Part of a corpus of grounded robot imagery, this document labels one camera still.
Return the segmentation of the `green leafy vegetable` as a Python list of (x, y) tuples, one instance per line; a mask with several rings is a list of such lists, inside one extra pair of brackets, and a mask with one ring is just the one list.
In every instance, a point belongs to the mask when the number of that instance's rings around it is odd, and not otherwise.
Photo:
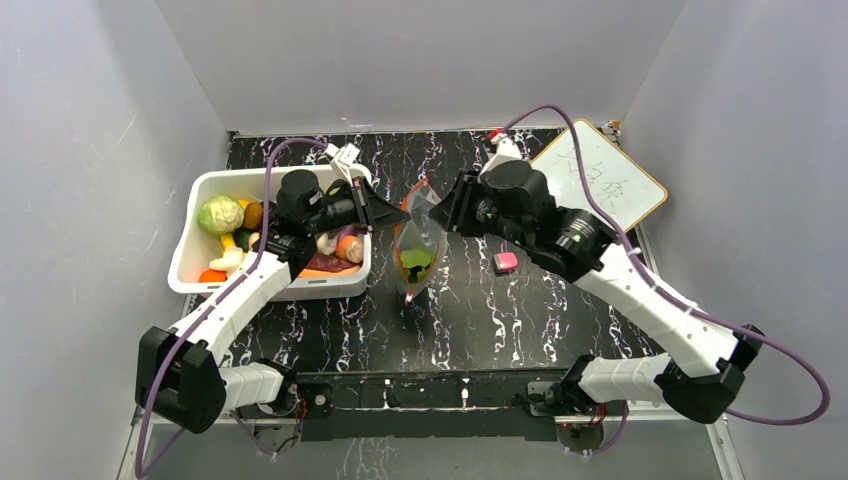
[(427, 247), (415, 247), (400, 252), (400, 268), (404, 280), (412, 285), (422, 281), (434, 261), (433, 252)]

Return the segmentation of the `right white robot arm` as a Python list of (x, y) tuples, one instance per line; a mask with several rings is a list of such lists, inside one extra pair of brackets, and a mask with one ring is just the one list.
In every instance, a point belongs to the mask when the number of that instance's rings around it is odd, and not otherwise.
[(589, 211), (557, 205), (545, 175), (527, 163), (460, 173), (429, 217), (448, 233), (495, 235), (520, 247), (534, 264), (605, 301), (662, 347), (642, 358), (579, 357), (558, 385), (529, 393), (537, 413), (587, 414), (603, 403), (635, 400), (664, 403), (710, 424), (736, 399), (758, 346), (664, 299), (637, 273), (608, 225)]

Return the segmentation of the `clear zip top bag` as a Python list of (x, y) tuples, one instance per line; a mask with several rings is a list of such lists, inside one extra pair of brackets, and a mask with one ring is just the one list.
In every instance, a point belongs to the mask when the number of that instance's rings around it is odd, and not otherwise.
[[(430, 209), (441, 202), (428, 178), (420, 180), (405, 196), (401, 208), (411, 215), (411, 220), (394, 228), (392, 261), (395, 268), (395, 285), (404, 304), (409, 305), (422, 293), (438, 272), (447, 247), (447, 234), (429, 218)], [(434, 254), (434, 261), (422, 281), (408, 284), (401, 273), (400, 252), (415, 247), (427, 247)]]

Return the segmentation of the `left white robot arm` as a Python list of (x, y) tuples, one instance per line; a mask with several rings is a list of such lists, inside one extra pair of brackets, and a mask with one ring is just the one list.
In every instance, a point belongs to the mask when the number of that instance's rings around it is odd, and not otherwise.
[(317, 251), (318, 235), (349, 225), (372, 232), (410, 219), (364, 177), (338, 180), (326, 193), (312, 171), (296, 169), (274, 193), (274, 201), (263, 201), (259, 241), (224, 285), (170, 328), (152, 327), (141, 337), (135, 400), (145, 420), (158, 415), (199, 434), (242, 407), (263, 405), (275, 416), (293, 412), (299, 391), (287, 368), (270, 360), (225, 367), (226, 351), (297, 279)]

